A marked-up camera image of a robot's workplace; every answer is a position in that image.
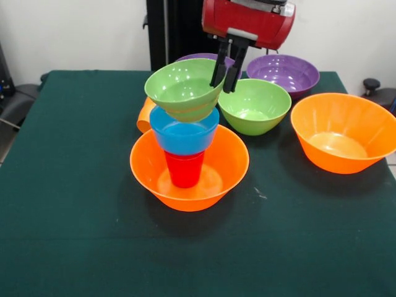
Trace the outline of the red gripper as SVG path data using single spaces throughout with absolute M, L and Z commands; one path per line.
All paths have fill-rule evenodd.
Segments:
M 228 40 L 244 38 L 253 47 L 278 50 L 291 31 L 295 15 L 296 5 L 290 1 L 204 1 L 203 30 L 221 38 L 210 86 L 217 87 L 225 80 L 223 91 L 235 91 L 249 43 L 237 46 L 235 63 L 227 71 Z

